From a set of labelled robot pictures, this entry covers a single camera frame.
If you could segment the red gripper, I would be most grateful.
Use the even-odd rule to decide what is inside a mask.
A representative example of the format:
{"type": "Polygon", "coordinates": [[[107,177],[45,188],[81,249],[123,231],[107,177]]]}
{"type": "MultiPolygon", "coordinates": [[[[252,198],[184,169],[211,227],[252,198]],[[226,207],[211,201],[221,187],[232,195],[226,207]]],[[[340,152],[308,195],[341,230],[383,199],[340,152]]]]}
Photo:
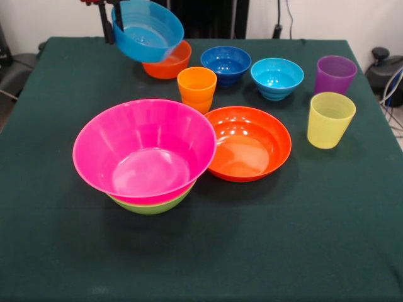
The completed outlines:
{"type": "MultiPolygon", "coordinates": [[[[80,0],[80,2],[85,3],[86,5],[92,5],[98,3],[99,14],[101,18],[101,24],[103,27],[103,33],[105,37],[105,43],[109,45],[114,44],[114,34],[113,34],[113,27],[111,23],[108,21],[108,17],[106,15],[105,9],[105,1],[99,0],[80,0]]],[[[115,9],[115,19],[116,24],[121,31],[123,31],[123,20],[122,20],[122,10],[120,6],[121,0],[115,0],[113,3],[113,7],[115,9]]]]}

